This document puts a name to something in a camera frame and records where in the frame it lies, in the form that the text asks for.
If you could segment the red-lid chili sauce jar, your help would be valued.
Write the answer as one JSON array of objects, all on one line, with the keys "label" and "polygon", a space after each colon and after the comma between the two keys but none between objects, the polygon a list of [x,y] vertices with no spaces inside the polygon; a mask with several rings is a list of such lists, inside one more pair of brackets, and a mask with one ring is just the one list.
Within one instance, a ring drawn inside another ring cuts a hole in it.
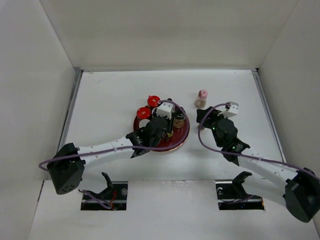
[{"label": "red-lid chili sauce jar", "polygon": [[145,106],[145,107],[140,107],[137,111],[136,111],[136,117],[139,120],[145,120],[145,119],[149,119],[151,116],[151,110],[149,107]]}]

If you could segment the pink-cap spice shaker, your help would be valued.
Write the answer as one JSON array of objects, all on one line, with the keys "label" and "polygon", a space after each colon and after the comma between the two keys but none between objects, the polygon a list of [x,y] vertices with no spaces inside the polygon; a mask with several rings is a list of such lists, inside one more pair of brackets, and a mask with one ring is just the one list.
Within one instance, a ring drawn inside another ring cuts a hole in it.
[{"label": "pink-cap spice shaker", "polygon": [[198,109],[203,109],[207,103],[208,92],[202,89],[198,92],[198,95],[194,101],[194,105]]}]

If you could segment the small dark-cap brown spice jar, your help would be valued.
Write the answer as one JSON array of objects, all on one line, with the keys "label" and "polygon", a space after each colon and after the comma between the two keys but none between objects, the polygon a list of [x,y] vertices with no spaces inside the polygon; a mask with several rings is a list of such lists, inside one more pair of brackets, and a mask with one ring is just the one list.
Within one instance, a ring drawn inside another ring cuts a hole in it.
[{"label": "small dark-cap brown spice jar", "polygon": [[198,125],[198,130],[203,131],[205,129],[205,126],[203,124]]}]

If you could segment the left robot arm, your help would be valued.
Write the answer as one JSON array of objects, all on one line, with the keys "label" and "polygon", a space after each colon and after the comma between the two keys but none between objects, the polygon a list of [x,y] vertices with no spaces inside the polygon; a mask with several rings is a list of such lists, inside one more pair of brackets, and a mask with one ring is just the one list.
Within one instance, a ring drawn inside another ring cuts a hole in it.
[{"label": "left robot arm", "polygon": [[153,110],[151,121],[126,136],[104,144],[75,147],[65,144],[53,157],[57,161],[47,164],[49,175],[58,195],[80,187],[95,192],[100,199],[112,195],[112,186],[98,179],[90,179],[89,170],[95,167],[102,173],[102,165],[123,159],[132,159],[149,153],[169,136],[175,106],[164,102]]}]

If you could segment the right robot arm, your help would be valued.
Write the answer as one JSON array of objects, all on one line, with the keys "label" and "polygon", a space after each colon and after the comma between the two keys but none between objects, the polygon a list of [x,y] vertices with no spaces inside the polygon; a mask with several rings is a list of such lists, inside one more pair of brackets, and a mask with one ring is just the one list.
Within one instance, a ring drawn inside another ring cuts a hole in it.
[{"label": "right robot arm", "polygon": [[197,109],[198,128],[212,132],[220,153],[230,163],[245,168],[232,180],[232,192],[238,198],[255,195],[285,207],[297,220],[308,223],[320,210],[320,178],[308,169],[286,162],[266,159],[249,144],[238,138],[238,129],[231,117],[237,115],[239,106],[224,104],[225,110],[216,106]]}]

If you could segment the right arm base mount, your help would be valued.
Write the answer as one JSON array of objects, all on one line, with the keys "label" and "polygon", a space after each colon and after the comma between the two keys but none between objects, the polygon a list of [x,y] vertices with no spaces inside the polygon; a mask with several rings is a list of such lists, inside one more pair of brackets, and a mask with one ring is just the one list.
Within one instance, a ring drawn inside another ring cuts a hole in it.
[{"label": "right arm base mount", "polygon": [[215,182],[218,208],[220,211],[265,210],[263,198],[247,194],[242,184],[252,174],[243,171],[234,179]]}]

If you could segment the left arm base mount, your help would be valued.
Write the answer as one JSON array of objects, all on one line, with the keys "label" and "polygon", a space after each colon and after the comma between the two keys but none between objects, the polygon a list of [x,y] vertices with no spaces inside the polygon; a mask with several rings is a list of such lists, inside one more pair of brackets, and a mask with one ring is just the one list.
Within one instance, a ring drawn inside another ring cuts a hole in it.
[{"label": "left arm base mount", "polygon": [[90,190],[83,191],[81,211],[126,211],[128,187],[127,181],[112,181],[105,172],[101,173],[104,178],[104,189],[98,193]]}]

